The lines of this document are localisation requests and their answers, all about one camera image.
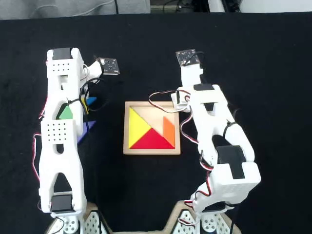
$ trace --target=robotic arm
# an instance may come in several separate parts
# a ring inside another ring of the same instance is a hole
[[[77,151],[77,137],[83,131],[83,107],[80,101],[75,100],[79,100],[81,87],[90,79],[102,74],[117,75],[119,70],[116,59],[110,58],[98,58],[88,68],[77,48],[49,50],[46,64],[48,94],[41,121],[42,150],[39,161],[41,209],[44,213],[51,213],[52,217],[61,218],[64,223],[78,224],[78,221],[82,223],[87,200]],[[72,118],[57,119],[64,104],[70,108]],[[59,173],[65,175],[72,191],[54,192]],[[79,225],[73,227],[68,232],[64,227],[65,233],[75,233]]]
[[[220,87],[201,83],[197,52],[180,51],[176,56],[182,87],[171,94],[173,105],[176,110],[186,108],[184,112],[191,112],[197,129],[200,164],[207,170],[205,182],[186,201],[200,220],[204,213],[233,209],[261,181],[261,176],[254,163],[254,150],[243,129],[235,123]],[[214,135],[223,136],[231,145],[215,147]]]

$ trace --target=purple tangram piece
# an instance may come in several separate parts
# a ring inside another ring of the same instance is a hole
[[[95,121],[89,121],[89,122],[88,122],[89,129],[91,129],[95,123],[96,123]],[[79,144],[79,143],[81,142],[81,140],[83,139],[83,137],[84,137],[86,134],[87,134],[87,125],[86,125],[86,123],[83,123],[82,135],[77,137],[77,144]]]

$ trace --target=blue triangle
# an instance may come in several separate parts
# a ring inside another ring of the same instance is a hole
[[[87,99],[87,105],[90,106],[93,102],[95,102],[96,99],[96,97],[89,97]]]
[[[91,129],[95,123],[96,123],[95,121],[89,121],[89,122],[88,122],[89,129]],[[82,135],[77,137],[77,144],[79,144],[79,143],[81,142],[81,140],[83,139],[83,137],[84,137],[86,134],[87,134],[87,125],[86,125],[86,123],[83,123]]]

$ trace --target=green tangram piece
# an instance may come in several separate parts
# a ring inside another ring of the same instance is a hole
[[[69,106],[66,106],[62,114],[59,115],[59,119],[71,119],[73,118],[73,113],[70,110]]]

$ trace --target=black cloth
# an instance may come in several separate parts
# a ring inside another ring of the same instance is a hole
[[[117,58],[121,70],[93,90],[108,104],[90,115],[97,120],[90,146],[86,138],[78,147],[87,199],[97,194],[114,231],[161,230],[175,203],[205,180],[196,145],[182,137],[180,156],[122,153],[124,102],[180,86],[175,51],[194,48],[205,52],[208,82],[240,108],[236,121],[262,176],[241,204],[237,225],[243,233],[299,232],[309,224],[311,25],[311,13],[0,21],[1,233],[43,233],[52,220],[37,209],[31,155],[46,99],[46,52],[59,47],[78,47],[87,64],[94,55]],[[186,130],[196,136],[193,124]]]

